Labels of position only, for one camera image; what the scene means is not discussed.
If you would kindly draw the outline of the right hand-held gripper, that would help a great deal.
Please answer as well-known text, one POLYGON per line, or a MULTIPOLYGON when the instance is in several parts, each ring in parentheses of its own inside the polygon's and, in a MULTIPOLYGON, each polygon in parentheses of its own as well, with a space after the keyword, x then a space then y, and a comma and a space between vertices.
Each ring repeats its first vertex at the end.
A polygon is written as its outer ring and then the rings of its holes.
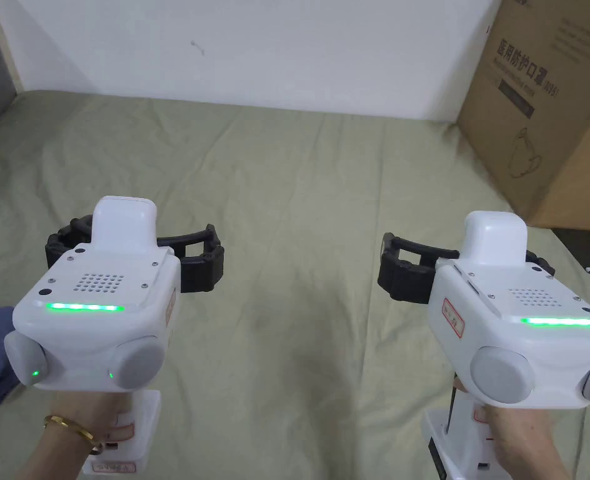
POLYGON ((382 238, 378 285, 395 301, 427 304, 427 323, 465 387, 422 418, 439 479, 508 479, 485 406, 590 405, 590 304, 527 249, 526 223, 508 212, 466 216, 461 252, 382 238), (419 256, 413 264, 401 251, 419 256))

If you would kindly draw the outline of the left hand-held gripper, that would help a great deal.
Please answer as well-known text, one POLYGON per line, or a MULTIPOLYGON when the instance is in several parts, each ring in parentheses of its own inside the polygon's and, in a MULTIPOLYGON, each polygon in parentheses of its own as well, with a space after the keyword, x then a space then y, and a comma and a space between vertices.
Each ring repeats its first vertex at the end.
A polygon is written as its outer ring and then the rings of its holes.
POLYGON ((144 471, 161 411, 161 393, 148 385, 169 346, 180 274, 188 294, 212 291, 224 273, 214 225, 156 239, 156 217, 150 199, 106 196, 49 235, 47 272, 14 308, 4 339, 27 386, 131 395, 86 474, 144 471), (200 255, 188 256, 197 244, 200 255))

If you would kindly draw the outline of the person's left hand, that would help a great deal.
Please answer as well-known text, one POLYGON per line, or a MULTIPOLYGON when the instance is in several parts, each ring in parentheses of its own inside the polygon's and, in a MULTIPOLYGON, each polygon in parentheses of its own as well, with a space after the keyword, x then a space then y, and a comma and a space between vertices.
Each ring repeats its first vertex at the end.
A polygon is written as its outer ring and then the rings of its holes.
POLYGON ((129 393, 60 391, 45 419, 42 438, 53 444, 99 449, 117 416, 130 405, 129 393))

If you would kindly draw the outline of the person's right hand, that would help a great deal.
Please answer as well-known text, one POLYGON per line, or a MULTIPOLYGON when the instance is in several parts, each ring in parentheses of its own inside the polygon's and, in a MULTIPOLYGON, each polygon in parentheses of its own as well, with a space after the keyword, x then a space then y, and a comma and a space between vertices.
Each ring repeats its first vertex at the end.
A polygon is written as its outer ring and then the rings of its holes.
POLYGON ((545 463, 559 460, 549 411, 483 407, 494 439, 497 458, 504 464, 545 463))

